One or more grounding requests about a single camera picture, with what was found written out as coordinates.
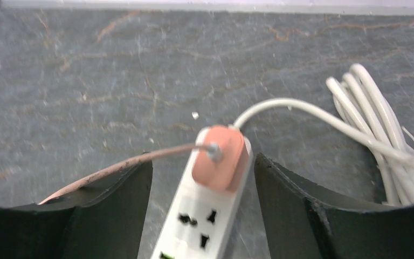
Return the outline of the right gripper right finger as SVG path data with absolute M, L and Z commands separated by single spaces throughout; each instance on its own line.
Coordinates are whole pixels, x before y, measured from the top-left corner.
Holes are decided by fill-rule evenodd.
M 414 258 L 414 205 L 353 199 L 263 153 L 254 174 L 272 258 Z

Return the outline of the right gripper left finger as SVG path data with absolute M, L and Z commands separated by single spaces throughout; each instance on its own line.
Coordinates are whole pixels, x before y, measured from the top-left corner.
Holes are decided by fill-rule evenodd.
M 143 162 L 42 205 L 0 207 L 0 258 L 137 258 L 152 176 Z

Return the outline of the small white power strip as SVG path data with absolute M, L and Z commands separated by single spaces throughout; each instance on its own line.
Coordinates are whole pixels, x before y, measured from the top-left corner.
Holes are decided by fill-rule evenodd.
M 203 144 L 210 127 L 199 132 L 197 144 Z M 250 141 L 247 137 L 245 141 L 250 158 L 235 193 L 214 191 L 197 184 L 192 168 L 202 150 L 191 152 L 152 258 L 223 258 L 253 162 Z

